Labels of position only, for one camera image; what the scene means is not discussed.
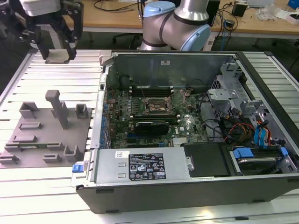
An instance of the desk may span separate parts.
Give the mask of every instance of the desk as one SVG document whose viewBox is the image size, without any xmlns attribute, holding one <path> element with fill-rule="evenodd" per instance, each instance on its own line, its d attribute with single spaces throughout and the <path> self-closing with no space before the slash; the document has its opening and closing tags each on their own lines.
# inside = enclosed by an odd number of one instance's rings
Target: desk
<svg viewBox="0 0 299 224">
<path fill-rule="evenodd" d="M 142 25 L 138 19 L 137 6 L 133 6 L 134 11 L 124 13 L 103 12 L 94 8 L 93 0 L 82 0 L 84 4 L 84 28 L 86 32 L 117 32 L 117 33 L 142 33 Z M 220 8 L 231 0 L 221 0 Z M 277 7 L 287 10 L 288 0 L 276 0 Z M 130 3 L 118 2 L 118 0 L 110 0 L 103 2 L 103 8 L 120 8 Z M 228 7 L 227 11 L 231 12 L 232 7 Z M 278 39 L 298 39 L 299 26 L 292 25 L 285 20 L 277 18 L 276 21 L 259 21 L 255 17 L 257 9 L 249 8 L 243 17 L 238 17 L 239 25 L 232 32 L 232 36 L 236 37 L 254 37 L 254 38 L 278 38 Z M 71 19 L 66 16 L 69 26 L 73 26 Z M 212 27 L 212 33 L 204 50 L 211 50 L 214 38 L 220 30 L 220 19 L 217 16 Z"/>
<path fill-rule="evenodd" d="M 231 0 L 221 0 L 219 8 L 225 3 L 231 2 Z M 291 8 L 287 5 L 288 0 L 276 0 L 276 6 L 283 9 L 289 10 Z M 239 25 L 236 30 L 231 33 L 231 36 L 236 37 L 254 37 L 254 38 L 277 38 L 277 39 L 298 39 L 299 38 L 299 26 L 292 25 L 287 21 L 277 18 L 276 21 L 259 21 L 256 18 L 255 8 L 249 8 L 245 11 L 243 17 L 237 17 Z M 226 19 L 235 19 L 228 13 L 224 12 Z M 204 50 L 211 50 L 215 37 L 221 28 L 220 18 L 216 17 L 215 23 L 212 27 L 212 32 L 207 45 Z"/>
</svg>

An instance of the circuit board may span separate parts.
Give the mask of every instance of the circuit board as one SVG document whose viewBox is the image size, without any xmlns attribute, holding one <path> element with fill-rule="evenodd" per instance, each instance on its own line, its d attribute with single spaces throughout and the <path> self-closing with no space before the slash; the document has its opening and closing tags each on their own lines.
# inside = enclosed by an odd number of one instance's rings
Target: circuit board
<svg viewBox="0 0 299 224">
<path fill-rule="evenodd" d="M 185 89 L 177 89 L 164 98 L 135 98 L 126 91 L 109 89 L 107 103 L 112 127 L 112 148 L 179 147 L 185 142 L 208 141 L 197 112 L 198 96 L 194 94 L 186 97 Z M 141 118 L 137 121 L 133 119 L 138 116 Z M 134 132 L 137 122 L 150 121 L 169 123 L 168 133 L 153 136 Z"/>
</svg>

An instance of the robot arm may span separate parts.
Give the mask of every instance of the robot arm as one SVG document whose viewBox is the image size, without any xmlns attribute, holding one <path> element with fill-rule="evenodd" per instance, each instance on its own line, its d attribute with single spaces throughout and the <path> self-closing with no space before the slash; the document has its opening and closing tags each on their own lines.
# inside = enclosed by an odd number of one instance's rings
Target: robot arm
<svg viewBox="0 0 299 224">
<path fill-rule="evenodd" d="M 38 48 L 44 60 L 50 50 L 41 36 L 41 25 L 50 25 L 63 41 L 68 53 L 68 60 L 76 57 L 76 41 L 83 32 L 83 10 L 81 2 L 66 0 L 7 0 L 0 3 L 0 20 L 21 41 L 29 41 Z M 16 13 L 25 19 L 22 24 Z M 74 30 L 67 26 L 63 15 L 69 15 L 74 21 Z"/>
<path fill-rule="evenodd" d="M 149 3 L 144 10 L 140 50 L 201 50 L 211 30 L 208 0 L 181 0 L 178 8 L 167 1 Z"/>
</svg>

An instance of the floor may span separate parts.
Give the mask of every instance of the floor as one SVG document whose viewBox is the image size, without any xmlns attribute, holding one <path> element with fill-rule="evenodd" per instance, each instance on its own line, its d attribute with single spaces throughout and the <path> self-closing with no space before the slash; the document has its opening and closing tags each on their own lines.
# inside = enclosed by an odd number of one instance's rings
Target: floor
<svg viewBox="0 0 299 224">
<path fill-rule="evenodd" d="M 50 36 L 48 33 L 43 33 L 44 38 L 49 47 L 52 48 Z M 78 42 L 77 49 L 128 49 L 133 36 L 125 36 L 117 38 L 117 43 L 112 43 L 112 37 L 117 34 L 113 33 L 94 33 L 94 42 L 89 42 L 88 33 L 84 33 L 82 39 Z M 253 38 L 237 38 L 232 37 L 227 43 L 224 40 L 224 50 L 227 51 L 270 51 L 274 56 L 287 68 L 293 64 L 294 60 L 299 56 L 299 47 L 295 46 L 296 40 L 283 39 L 260 39 L 256 46 L 252 46 Z M 18 69 L 24 56 L 30 48 L 25 42 L 20 42 L 13 38 L 11 34 L 7 39 L 0 40 L 0 93 L 3 92 L 9 80 Z M 140 46 L 141 38 L 136 40 L 133 49 Z M 212 50 L 220 50 L 222 39 L 219 39 Z M 299 61 L 291 69 L 291 74 L 299 80 Z"/>
</svg>

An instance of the power supply label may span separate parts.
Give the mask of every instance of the power supply label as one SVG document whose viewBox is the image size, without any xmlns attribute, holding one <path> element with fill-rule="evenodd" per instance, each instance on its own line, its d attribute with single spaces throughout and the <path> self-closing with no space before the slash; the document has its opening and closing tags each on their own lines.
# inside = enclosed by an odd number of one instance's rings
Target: power supply label
<svg viewBox="0 0 299 224">
<path fill-rule="evenodd" d="M 129 179 L 132 181 L 166 179 L 163 153 L 130 154 Z"/>
</svg>

